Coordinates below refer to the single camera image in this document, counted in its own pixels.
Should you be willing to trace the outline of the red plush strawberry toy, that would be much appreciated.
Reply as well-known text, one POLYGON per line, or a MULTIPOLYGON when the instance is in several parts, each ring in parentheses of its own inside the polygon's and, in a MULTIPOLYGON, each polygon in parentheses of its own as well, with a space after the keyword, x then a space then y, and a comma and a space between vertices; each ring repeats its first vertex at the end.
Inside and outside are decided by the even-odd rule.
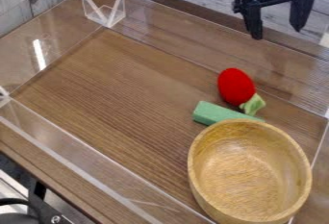
POLYGON ((219 72, 216 89, 223 101, 238 107, 246 115, 255 116, 256 112, 266 107, 252 80, 239 68, 227 68, 219 72))

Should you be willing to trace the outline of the wooden oval bowl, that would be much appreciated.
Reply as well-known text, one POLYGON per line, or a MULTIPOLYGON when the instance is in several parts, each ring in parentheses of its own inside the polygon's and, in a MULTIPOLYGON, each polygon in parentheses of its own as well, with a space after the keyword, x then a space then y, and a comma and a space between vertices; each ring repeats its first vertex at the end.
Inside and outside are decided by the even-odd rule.
POLYGON ((275 126, 228 119, 207 127, 187 153, 193 199, 217 224, 283 224, 311 191, 307 156, 275 126))

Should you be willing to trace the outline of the black metal table frame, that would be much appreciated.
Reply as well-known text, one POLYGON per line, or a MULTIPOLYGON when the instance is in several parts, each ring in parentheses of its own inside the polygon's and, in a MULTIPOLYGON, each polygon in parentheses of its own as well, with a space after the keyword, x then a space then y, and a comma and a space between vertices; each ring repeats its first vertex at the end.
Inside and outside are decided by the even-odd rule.
POLYGON ((46 187, 34 181, 28 189, 29 209, 34 211, 40 224, 81 224, 45 201, 46 187))

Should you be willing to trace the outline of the clear acrylic front wall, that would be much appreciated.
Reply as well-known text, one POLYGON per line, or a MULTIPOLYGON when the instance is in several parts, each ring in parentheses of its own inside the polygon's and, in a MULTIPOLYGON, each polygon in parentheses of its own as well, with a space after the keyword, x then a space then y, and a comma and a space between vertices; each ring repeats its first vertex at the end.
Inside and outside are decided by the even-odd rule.
POLYGON ((12 98, 0 101, 0 152, 100 224, 213 224, 12 98))

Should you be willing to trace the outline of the green sponge block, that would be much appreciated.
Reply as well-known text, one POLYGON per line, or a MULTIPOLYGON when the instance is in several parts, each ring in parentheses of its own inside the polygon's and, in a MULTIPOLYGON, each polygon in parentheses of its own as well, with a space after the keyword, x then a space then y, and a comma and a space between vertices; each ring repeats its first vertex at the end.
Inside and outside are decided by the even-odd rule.
POLYGON ((227 119, 250 119, 260 121, 260 118, 235 112, 209 102, 199 101, 192 111, 192 120, 203 125, 212 125, 227 119))

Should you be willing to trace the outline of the clear acrylic corner bracket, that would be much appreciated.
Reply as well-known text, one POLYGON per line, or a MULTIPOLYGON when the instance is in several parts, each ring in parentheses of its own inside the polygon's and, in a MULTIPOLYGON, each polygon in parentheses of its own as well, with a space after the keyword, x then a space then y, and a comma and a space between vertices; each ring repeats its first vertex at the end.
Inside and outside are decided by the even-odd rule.
POLYGON ((106 28, 112 28, 125 17, 124 0, 115 0, 110 7, 97 7, 92 0, 81 0, 81 8, 85 18, 106 28))

